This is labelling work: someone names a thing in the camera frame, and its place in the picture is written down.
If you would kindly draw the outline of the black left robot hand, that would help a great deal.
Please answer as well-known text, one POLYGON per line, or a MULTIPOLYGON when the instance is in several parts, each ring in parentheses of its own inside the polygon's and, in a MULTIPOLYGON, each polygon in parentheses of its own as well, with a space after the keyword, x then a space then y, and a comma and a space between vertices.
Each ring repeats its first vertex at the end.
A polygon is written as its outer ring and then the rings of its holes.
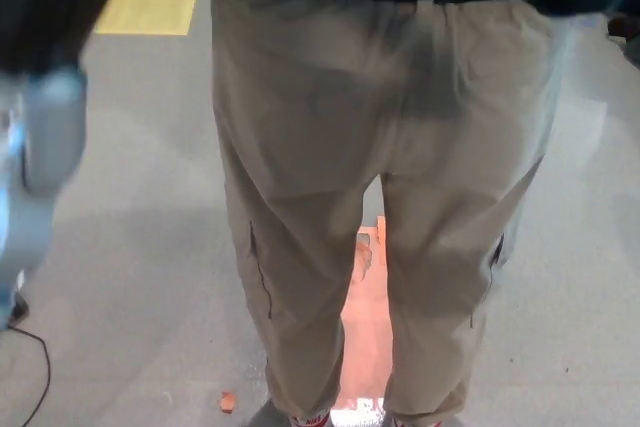
POLYGON ((77 62, 106 0, 1 0, 1 70, 42 73, 77 62))

